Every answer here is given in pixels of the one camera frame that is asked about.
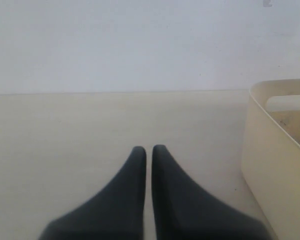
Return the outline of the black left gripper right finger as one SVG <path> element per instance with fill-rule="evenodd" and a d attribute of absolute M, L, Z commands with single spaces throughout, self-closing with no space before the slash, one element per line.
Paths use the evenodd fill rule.
<path fill-rule="evenodd" d="M 265 225 L 197 184 L 165 145 L 152 150 L 151 192 L 158 240 L 270 240 Z"/>

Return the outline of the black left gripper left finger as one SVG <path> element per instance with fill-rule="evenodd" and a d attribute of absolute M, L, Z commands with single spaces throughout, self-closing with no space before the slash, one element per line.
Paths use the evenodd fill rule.
<path fill-rule="evenodd" d="M 51 221 L 41 240 L 142 240 L 147 155 L 132 148 L 114 178 L 94 197 Z"/>

